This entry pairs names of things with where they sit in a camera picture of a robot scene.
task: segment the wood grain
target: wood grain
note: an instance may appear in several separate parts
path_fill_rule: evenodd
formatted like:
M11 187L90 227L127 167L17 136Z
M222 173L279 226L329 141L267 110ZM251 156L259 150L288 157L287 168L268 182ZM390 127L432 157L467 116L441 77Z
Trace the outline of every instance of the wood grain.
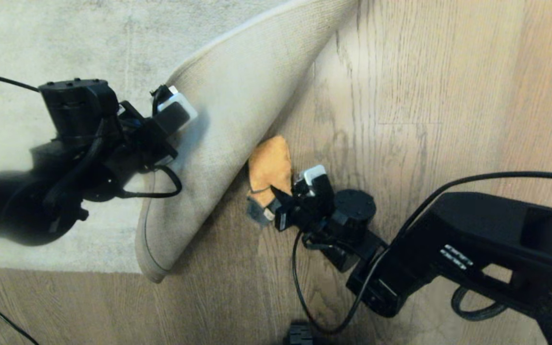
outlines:
M552 2L362 0L309 70L269 135L294 168L322 163L337 188L361 188L388 240L434 188L463 175L552 170ZM178 262L154 285L138 275L0 269L0 308L43 344L278 344L304 319L294 292L294 231L245 216L242 171ZM552 183L462 187L552 206ZM353 295L319 254L300 250L311 310L335 325ZM484 322L449 308L436 279L383 319L364 307L339 344L543 344L508 310ZM470 296L469 307L489 303ZM0 344L19 344L0 321Z

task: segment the wooden floor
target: wooden floor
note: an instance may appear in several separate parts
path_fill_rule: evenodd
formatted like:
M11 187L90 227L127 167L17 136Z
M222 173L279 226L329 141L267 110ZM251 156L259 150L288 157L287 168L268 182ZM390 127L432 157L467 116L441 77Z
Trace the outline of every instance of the wooden floor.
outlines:
M498 170L552 171L552 2L371 1L309 70L270 134L296 170L322 163L337 188L374 195L388 240L442 183ZM245 216L242 171L178 262L155 285L140 275L0 269L0 308L43 344L261 344L304 319L294 293L294 231ZM463 186L552 206L552 182ZM316 253L300 251L311 309L335 325L353 295ZM508 310L470 323L436 279L393 319L362 306L338 344L543 344ZM470 299L469 305L487 301ZM0 321L0 344L22 340Z

